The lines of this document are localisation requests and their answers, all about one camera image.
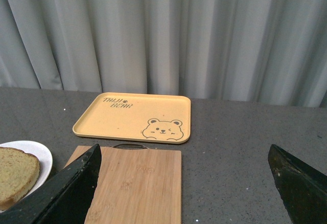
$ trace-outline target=gray countertop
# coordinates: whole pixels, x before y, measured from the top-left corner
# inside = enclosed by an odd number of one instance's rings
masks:
[[[53,155],[53,172],[64,167],[78,145],[122,143],[73,133],[74,123],[97,95],[0,87],[0,143],[41,142]],[[326,174],[327,109],[191,101],[186,143],[142,143],[182,152],[182,223],[291,223],[268,151],[277,144]]]

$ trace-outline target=gray speckled surface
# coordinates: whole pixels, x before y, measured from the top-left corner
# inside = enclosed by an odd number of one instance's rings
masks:
[[[54,171],[78,145],[122,143],[72,132],[97,95],[1,87],[0,143],[43,143],[52,152]],[[325,108],[192,99],[191,124],[184,144],[142,143],[182,152],[184,224],[291,223],[267,162],[271,144],[327,174]]]

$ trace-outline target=bear face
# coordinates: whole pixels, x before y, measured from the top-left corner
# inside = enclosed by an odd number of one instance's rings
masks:
[[[181,130],[182,122],[179,120],[160,121],[156,118],[151,118],[148,121],[148,127],[142,131],[142,134],[146,138],[156,139],[156,140],[179,140],[184,136]]]

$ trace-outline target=bamboo cutting board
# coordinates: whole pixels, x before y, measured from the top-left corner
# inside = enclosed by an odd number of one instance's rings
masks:
[[[67,165],[89,146],[78,146]],[[181,224],[181,152],[101,147],[98,186],[85,223]]]

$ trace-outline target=yellow tray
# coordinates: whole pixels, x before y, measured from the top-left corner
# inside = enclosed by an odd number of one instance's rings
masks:
[[[184,96],[103,93],[73,126],[77,136],[180,144],[191,134]]]

